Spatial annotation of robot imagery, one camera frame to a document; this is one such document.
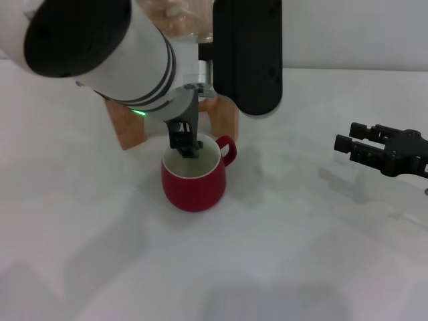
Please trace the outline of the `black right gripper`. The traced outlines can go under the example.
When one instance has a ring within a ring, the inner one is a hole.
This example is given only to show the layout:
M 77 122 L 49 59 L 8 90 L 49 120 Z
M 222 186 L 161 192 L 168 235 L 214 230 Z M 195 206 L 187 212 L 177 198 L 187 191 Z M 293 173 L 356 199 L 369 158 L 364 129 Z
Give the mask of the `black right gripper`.
M 384 150 L 353 141 L 367 139 L 383 142 Z M 398 130 L 386 126 L 368 127 L 353 122 L 349 137 L 337 135 L 334 150 L 350 155 L 350 160 L 381 170 L 387 177 L 415 175 L 427 178 L 427 141 L 416 130 Z

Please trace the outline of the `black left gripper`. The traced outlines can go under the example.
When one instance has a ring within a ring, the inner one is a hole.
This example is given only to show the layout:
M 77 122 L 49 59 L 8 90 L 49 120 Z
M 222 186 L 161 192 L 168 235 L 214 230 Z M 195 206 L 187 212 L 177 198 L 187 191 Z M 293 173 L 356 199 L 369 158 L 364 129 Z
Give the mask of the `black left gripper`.
M 177 98 L 177 102 L 183 110 L 178 115 L 165 121 L 169 131 L 170 147 L 180 150 L 183 158 L 199 158 L 199 151 L 203 149 L 203 141 L 197 140 L 199 122 L 199 92 L 198 89 L 186 90 Z

